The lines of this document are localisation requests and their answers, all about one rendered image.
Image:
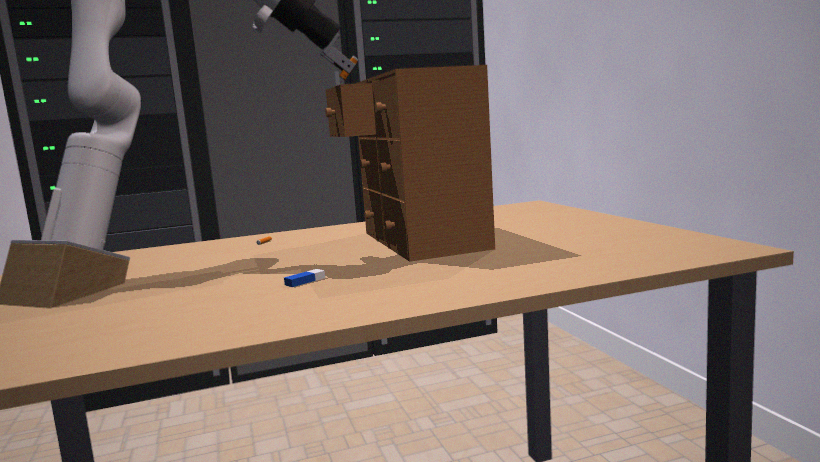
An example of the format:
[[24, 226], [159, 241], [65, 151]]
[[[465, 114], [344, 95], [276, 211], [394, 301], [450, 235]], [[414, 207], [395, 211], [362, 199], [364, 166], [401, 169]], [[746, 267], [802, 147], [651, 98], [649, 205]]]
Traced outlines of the brown wooden chest of drawers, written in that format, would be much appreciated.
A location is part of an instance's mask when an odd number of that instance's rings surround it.
[[[487, 65], [394, 69], [409, 262], [495, 250]], [[383, 203], [382, 203], [383, 215]]]

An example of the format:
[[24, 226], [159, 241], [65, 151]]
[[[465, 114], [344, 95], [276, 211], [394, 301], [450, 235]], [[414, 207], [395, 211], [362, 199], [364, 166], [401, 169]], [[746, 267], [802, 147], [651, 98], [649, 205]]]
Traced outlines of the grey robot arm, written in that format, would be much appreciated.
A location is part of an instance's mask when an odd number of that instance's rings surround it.
[[109, 42], [125, 21], [125, 0], [71, 0], [71, 8], [68, 94], [94, 124], [90, 133], [74, 133], [67, 140], [41, 240], [103, 250], [141, 98], [109, 61]]

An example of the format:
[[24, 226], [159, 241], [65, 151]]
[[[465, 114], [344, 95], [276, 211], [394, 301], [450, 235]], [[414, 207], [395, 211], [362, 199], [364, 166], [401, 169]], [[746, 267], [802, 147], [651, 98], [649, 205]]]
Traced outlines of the brown wooden drawer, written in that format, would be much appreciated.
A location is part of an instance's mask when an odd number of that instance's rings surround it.
[[408, 257], [404, 200], [382, 195], [386, 244]]
[[404, 197], [400, 138], [377, 141], [381, 190]]
[[376, 138], [359, 139], [363, 184], [380, 189]]
[[373, 82], [373, 91], [377, 134], [399, 135], [395, 76]]
[[366, 219], [367, 232], [385, 242], [381, 192], [369, 188], [363, 188], [363, 191], [365, 202], [364, 216]]
[[372, 83], [337, 85], [326, 100], [330, 137], [376, 135]]

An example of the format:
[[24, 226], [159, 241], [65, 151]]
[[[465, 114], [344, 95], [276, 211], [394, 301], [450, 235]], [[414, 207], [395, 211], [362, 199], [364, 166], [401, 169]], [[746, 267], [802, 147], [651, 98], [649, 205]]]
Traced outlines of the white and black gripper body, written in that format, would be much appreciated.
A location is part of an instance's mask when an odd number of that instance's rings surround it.
[[270, 14], [290, 31], [304, 33], [314, 44], [324, 49], [341, 28], [320, 12], [315, 0], [254, 0], [260, 7], [253, 28], [261, 33]]

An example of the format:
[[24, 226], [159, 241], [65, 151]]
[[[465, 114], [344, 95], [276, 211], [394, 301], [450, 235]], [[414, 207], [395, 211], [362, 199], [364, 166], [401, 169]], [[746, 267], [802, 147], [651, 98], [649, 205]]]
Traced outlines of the blue and white eraser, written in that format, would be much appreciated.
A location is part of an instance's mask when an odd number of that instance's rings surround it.
[[295, 274], [292, 276], [284, 277], [284, 284], [285, 286], [289, 287], [296, 287], [299, 285], [303, 285], [306, 283], [310, 283], [313, 281], [317, 281], [320, 279], [325, 278], [325, 271], [320, 269], [314, 269], [307, 272]]

